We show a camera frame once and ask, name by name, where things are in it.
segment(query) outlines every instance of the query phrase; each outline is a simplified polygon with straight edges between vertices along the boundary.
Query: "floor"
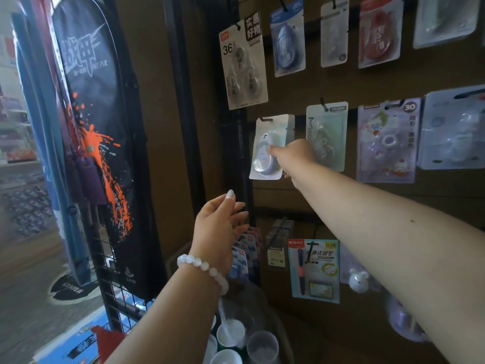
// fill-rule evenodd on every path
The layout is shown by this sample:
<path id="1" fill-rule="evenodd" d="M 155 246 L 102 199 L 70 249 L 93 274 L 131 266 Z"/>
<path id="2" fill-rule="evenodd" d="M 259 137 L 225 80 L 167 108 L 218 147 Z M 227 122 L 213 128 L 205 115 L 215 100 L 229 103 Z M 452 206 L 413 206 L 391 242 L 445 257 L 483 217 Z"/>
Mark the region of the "floor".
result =
<path id="1" fill-rule="evenodd" d="M 66 270 L 61 254 L 0 280 L 0 362 L 27 364 L 42 346 L 102 305 L 101 296 L 54 305 L 48 290 Z"/>

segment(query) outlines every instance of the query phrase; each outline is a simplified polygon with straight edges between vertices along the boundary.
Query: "white cup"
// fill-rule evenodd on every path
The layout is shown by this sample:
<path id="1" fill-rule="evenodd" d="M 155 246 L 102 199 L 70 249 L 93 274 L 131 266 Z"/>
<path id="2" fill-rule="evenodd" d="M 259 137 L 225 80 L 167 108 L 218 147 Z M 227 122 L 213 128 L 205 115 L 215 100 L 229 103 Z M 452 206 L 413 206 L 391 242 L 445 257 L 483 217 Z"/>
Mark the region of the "white cup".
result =
<path id="1" fill-rule="evenodd" d="M 237 319 L 227 319 L 227 327 L 220 325 L 217 329 L 217 341 L 222 349 L 238 348 L 245 345 L 246 327 Z"/>
<path id="2" fill-rule="evenodd" d="M 277 364 L 279 344 L 275 335 L 268 331 L 254 332 L 247 340 L 250 364 Z"/>
<path id="3" fill-rule="evenodd" d="M 210 364 L 243 364 L 243 360 L 237 352 L 227 349 L 215 354 Z"/>
<path id="4" fill-rule="evenodd" d="M 210 364 L 213 357 L 217 354 L 217 339 L 213 334 L 209 335 L 209 342 L 207 342 L 206 355 L 202 364 Z"/>

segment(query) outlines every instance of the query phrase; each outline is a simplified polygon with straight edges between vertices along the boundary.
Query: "shelf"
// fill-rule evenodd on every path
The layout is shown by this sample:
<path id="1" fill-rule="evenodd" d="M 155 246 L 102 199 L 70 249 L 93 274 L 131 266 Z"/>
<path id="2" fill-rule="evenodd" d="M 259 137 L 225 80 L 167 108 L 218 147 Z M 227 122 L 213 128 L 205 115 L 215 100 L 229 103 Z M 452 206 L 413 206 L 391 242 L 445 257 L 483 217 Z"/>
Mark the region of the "shelf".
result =
<path id="1" fill-rule="evenodd" d="M 12 168 L 18 166 L 39 165 L 40 161 L 17 162 L 16 164 L 0 164 L 0 168 Z"/>

